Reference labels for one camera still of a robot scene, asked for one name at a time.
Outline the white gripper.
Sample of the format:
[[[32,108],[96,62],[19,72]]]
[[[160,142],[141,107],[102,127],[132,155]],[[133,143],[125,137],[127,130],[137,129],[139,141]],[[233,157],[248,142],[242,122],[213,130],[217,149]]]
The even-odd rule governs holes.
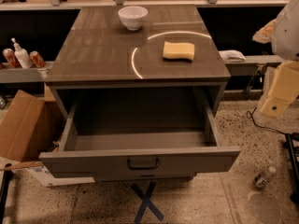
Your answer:
[[[276,119],[299,95],[299,62],[283,61],[276,69],[267,97],[260,100],[260,112]]]

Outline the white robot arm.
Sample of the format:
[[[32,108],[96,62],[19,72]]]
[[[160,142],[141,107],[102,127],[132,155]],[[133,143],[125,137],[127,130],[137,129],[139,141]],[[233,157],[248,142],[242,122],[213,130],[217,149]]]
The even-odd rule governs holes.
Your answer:
[[[263,115],[277,118],[299,95],[299,0],[290,0],[252,39],[270,42],[272,52],[283,60],[260,109]]]

